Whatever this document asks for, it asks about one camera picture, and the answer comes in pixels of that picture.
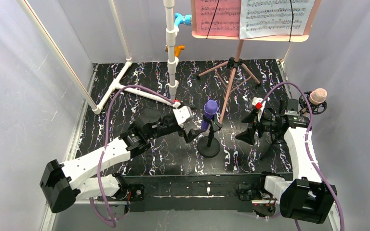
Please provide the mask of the black round-base mic stand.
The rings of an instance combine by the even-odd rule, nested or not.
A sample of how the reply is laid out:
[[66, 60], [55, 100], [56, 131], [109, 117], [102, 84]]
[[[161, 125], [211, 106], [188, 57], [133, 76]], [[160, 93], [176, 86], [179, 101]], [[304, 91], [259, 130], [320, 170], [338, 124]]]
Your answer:
[[221, 149], [221, 144], [214, 135], [217, 131], [221, 130], [222, 124], [215, 122], [214, 117], [208, 118], [203, 116], [203, 120], [209, 124], [209, 134], [198, 140], [197, 151], [205, 158], [214, 158], [219, 154]]

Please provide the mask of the purple microphone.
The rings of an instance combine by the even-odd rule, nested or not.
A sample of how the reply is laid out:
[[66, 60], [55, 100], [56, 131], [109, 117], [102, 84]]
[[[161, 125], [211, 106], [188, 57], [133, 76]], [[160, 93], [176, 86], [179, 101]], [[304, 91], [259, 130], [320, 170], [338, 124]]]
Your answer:
[[[208, 119], [212, 119], [214, 115], [216, 115], [218, 111], [218, 103], [215, 100], [208, 100], [204, 107], [204, 116], [207, 117]], [[201, 124], [201, 129], [203, 131], [206, 131], [208, 129], [209, 123], [206, 122], [205, 120], [202, 121]]]

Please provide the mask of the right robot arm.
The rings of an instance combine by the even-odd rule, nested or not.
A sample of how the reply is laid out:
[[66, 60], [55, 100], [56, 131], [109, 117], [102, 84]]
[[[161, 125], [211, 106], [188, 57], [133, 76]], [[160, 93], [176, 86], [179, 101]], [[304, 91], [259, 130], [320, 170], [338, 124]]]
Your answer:
[[322, 224], [334, 203], [332, 194], [337, 191], [334, 185], [328, 187], [316, 171], [318, 163], [307, 131], [310, 119], [300, 114], [298, 106], [298, 100], [282, 100], [275, 112], [262, 98], [254, 97], [249, 103], [250, 114], [242, 119], [248, 127], [236, 139], [253, 145], [255, 137], [268, 132], [286, 143], [293, 179], [263, 172], [253, 188], [274, 199], [283, 217]]

